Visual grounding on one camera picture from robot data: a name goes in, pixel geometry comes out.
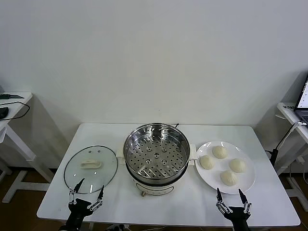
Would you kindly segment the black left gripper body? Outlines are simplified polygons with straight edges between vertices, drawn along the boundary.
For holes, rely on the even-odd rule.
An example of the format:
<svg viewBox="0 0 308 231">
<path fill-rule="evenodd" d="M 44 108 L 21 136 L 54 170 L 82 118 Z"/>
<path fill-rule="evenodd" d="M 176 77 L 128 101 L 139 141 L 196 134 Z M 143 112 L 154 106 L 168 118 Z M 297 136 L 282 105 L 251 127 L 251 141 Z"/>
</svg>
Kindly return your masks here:
<svg viewBox="0 0 308 231">
<path fill-rule="evenodd" d="M 81 228 L 85 217 L 90 216 L 93 211 L 90 210 L 91 202 L 77 198 L 72 204 L 68 205 L 70 215 L 64 225 L 65 231 L 78 231 Z"/>
</svg>

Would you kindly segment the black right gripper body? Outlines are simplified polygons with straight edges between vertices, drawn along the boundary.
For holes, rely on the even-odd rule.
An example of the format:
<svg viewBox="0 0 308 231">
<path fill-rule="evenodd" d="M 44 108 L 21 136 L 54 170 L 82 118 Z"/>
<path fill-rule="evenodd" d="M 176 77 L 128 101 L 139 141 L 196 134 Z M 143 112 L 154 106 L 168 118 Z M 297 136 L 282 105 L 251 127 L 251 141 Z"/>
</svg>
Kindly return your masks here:
<svg viewBox="0 0 308 231">
<path fill-rule="evenodd" d="M 250 231 L 247 220 L 250 214 L 244 212 L 243 207 L 230 206 L 230 212 L 225 213 L 225 218 L 232 222 L 235 231 Z"/>
</svg>

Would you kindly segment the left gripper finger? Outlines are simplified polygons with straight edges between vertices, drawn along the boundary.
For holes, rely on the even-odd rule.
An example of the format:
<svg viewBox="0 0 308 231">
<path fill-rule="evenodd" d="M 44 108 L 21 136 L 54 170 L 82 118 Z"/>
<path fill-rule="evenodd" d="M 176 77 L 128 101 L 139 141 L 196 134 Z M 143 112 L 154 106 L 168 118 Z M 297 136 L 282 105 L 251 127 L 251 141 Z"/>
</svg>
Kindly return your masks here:
<svg viewBox="0 0 308 231">
<path fill-rule="evenodd" d="M 103 205 L 103 191 L 104 191 L 104 185 L 102 186 L 100 192 L 99 192 L 99 195 L 97 197 L 97 200 L 96 202 L 92 203 L 91 205 L 89 205 L 87 207 L 87 209 L 89 210 L 96 210 L 98 209 L 100 206 Z"/>
<path fill-rule="evenodd" d="M 69 191 L 69 204 L 70 205 L 76 205 L 77 204 L 75 194 L 78 193 L 83 181 L 84 181 L 84 178 L 73 189 L 70 189 L 70 191 Z"/>
</svg>

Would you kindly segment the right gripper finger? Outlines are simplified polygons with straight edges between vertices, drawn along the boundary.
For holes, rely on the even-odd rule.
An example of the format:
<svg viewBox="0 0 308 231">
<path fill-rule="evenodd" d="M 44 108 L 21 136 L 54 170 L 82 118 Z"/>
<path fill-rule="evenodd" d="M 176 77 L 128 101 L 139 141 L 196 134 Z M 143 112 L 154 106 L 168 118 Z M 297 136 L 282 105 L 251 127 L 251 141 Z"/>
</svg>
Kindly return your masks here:
<svg viewBox="0 0 308 231">
<path fill-rule="evenodd" d="M 246 195 L 242 192 L 241 189 L 238 189 L 238 191 L 239 191 L 240 199 L 243 204 L 244 213 L 250 214 L 251 203 L 248 202 Z"/>
<path fill-rule="evenodd" d="M 221 195 L 221 192 L 219 190 L 219 188 L 217 188 L 217 202 L 216 202 L 216 207 L 217 209 L 221 212 L 221 214 L 230 214 L 233 211 L 224 204 L 223 202 L 223 198 Z"/>
</svg>

